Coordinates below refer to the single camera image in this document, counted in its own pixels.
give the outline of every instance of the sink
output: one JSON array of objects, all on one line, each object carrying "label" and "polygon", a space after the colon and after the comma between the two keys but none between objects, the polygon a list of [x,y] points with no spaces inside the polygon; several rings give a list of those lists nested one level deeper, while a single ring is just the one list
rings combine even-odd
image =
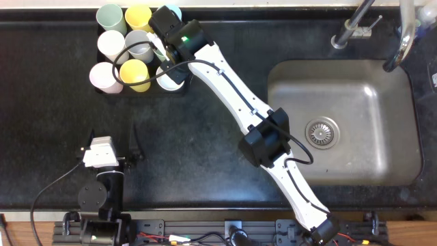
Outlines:
[{"label": "sink", "polygon": [[[268,104],[313,154],[310,185],[409,185],[422,158],[408,75],[384,61],[284,61],[268,76]],[[297,158],[305,153],[290,142]]]}]

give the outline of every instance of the faucet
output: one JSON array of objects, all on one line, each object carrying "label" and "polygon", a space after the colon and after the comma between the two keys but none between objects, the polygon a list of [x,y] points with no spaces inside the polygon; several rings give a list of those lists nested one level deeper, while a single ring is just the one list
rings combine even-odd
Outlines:
[{"label": "faucet", "polygon": [[[331,38],[331,44],[336,49],[344,49],[348,45],[350,38],[370,38],[371,29],[382,18],[378,18],[370,27],[359,27],[358,24],[369,10],[375,0],[364,0],[358,9],[355,11],[351,19],[344,23],[341,28],[340,34]],[[414,13],[414,1],[413,0],[399,0],[399,7],[401,9],[401,22],[402,33],[401,42],[396,53],[382,66],[386,72],[393,71],[401,62],[405,59],[408,52],[411,49],[414,41],[414,35],[416,31],[416,14]]]}]

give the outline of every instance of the white arm segment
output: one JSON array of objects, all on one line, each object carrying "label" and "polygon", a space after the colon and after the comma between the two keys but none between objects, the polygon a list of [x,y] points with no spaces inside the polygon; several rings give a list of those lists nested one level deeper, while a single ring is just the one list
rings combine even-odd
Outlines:
[{"label": "white arm segment", "polygon": [[[195,57],[196,59],[214,63],[219,67],[238,88],[244,98],[249,101],[252,107],[263,117],[268,117],[267,111],[271,110],[271,108],[256,97],[232,70],[220,52],[220,48],[217,44],[204,46],[195,53]],[[188,67],[195,76],[199,77],[214,91],[231,111],[243,134],[246,135],[249,132],[248,127],[250,125],[257,126],[261,123],[262,120],[255,115],[255,112],[251,112],[231,85],[215,69],[201,63],[190,63]],[[274,167],[272,168],[262,167],[273,177],[274,181],[276,181],[279,188],[281,188],[287,197],[299,223],[307,230],[313,227],[317,228],[326,220],[327,216],[322,211],[312,207],[311,204],[324,209],[326,212],[328,212],[328,209],[316,198],[307,181],[305,181],[299,172],[296,163],[294,161],[288,161],[287,166],[290,169],[293,179],[296,181],[296,185],[309,202],[306,202],[302,195],[299,194],[284,166],[284,160],[288,157],[293,157],[293,154],[291,152],[290,154],[283,154],[274,162]]]}]

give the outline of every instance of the drain strainer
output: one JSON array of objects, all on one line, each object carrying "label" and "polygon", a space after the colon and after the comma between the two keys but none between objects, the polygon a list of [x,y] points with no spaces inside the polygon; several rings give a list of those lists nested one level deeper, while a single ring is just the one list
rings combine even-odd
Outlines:
[{"label": "drain strainer", "polygon": [[305,131],[308,142],[318,148],[325,150],[331,148],[340,136],[337,124],[327,117],[319,117],[310,121]]}]

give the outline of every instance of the black countertop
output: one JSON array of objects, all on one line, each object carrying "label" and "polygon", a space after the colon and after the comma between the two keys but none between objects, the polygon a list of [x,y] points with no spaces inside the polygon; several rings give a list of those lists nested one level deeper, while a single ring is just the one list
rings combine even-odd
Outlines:
[{"label": "black countertop", "polygon": [[[262,100],[267,76],[289,59],[385,59],[397,48],[397,10],[369,40],[333,49],[352,10],[185,10],[198,18],[226,60]],[[241,133],[220,100],[194,80],[181,98],[108,99],[88,79],[96,63],[94,11],[4,12],[0,18],[0,209],[29,209],[38,191],[75,165],[89,130],[125,148],[137,125],[146,160],[126,171],[126,210],[156,208],[289,208],[273,179],[238,150]],[[437,207],[437,31],[420,40],[404,62],[412,80],[423,172],[404,187],[313,187],[333,210]],[[39,201],[38,208],[76,209],[79,189],[94,179],[80,169]]]}]

